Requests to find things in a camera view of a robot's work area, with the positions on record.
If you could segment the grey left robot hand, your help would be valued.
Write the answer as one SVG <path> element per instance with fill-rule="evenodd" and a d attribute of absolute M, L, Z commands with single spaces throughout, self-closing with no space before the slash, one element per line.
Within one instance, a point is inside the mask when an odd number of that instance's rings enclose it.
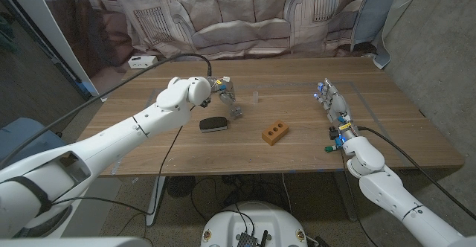
<path fill-rule="evenodd" d="M 217 93 L 219 99 L 228 106 L 230 115 L 233 119 L 236 119 L 242 115 L 241 108 L 236 105 L 234 85 L 230 77 L 216 78 L 208 76 L 207 80 L 211 87 L 212 93 Z"/>

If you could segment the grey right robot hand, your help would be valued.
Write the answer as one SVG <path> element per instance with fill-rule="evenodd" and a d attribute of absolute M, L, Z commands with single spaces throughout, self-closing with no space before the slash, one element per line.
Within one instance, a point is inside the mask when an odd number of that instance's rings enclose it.
<path fill-rule="evenodd" d="M 333 129 L 343 140 L 360 136 L 357 126 L 353 123 L 350 106 L 327 78 L 318 84 L 314 98 L 323 106 Z"/>

